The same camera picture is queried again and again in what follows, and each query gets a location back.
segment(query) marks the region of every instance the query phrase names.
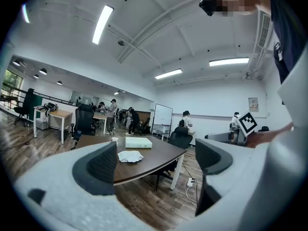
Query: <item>white cup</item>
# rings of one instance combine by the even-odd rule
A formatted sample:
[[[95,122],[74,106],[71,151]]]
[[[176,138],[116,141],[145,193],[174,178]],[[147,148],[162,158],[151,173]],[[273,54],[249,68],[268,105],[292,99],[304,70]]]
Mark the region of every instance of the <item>white cup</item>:
[[[118,145],[119,145],[119,138],[112,137],[112,138],[111,138],[111,141],[116,142],[116,146],[118,146]]]

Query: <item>wood plank flooring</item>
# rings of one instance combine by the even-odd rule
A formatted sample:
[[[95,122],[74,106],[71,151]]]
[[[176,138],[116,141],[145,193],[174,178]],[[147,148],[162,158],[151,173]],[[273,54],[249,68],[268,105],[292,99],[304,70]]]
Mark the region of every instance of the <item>wood plank flooring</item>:
[[[70,151],[74,141],[68,136],[64,142],[52,129],[38,130],[37,138],[33,138],[33,125],[24,128],[21,122],[15,126],[14,117],[0,110],[0,155],[2,163],[12,182],[30,169],[35,163],[53,154]],[[126,130],[115,129],[115,137],[124,136]],[[202,172],[195,159],[195,150],[190,147],[184,156],[184,165],[193,177],[202,177]],[[157,230],[168,230],[194,218],[195,207],[185,196],[184,183],[189,174],[182,166],[181,173],[174,190],[170,189],[171,180],[160,178],[158,191],[154,191],[156,176],[115,186],[118,200],[134,215]],[[198,195],[202,179],[198,179]],[[188,196],[196,200],[196,185],[188,190]]]

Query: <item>black and white square marker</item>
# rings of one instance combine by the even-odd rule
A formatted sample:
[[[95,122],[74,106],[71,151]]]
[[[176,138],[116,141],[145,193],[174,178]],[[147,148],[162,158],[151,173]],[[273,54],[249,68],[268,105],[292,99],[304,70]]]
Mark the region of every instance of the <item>black and white square marker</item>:
[[[257,127],[257,122],[250,112],[247,112],[238,118],[237,123],[245,137],[251,134]]]

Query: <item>black pants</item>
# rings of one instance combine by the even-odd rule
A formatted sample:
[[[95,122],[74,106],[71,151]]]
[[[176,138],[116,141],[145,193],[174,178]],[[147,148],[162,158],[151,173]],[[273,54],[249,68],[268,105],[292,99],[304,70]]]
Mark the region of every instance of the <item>black pants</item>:
[[[114,128],[114,121],[115,121],[114,117],[107,117],[107,122],[106,122],[107,132],[112,132],[112,130]]]
[[[139,121],[133,121],[130,126],[129,126],[129,129],[128,129],[128,133],[130,134],[130,132],[134,132],[135,131],[135,128],[136,126],[138,125]]]

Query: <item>black bag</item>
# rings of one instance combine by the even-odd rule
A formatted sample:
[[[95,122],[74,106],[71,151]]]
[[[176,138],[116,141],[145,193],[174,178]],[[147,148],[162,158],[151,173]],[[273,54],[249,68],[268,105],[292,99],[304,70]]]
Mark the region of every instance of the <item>black bag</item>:
[[[179,127],[184,127],[185,125],[185,121],[182,119],[180,122],[179,122]]]
[[[53,103],[46,103],[44,104],[44,108],[45,108],[45,116],[49,116],[49,113],[52,111],[56,111],[58,110],[58,105],[53,104]]]

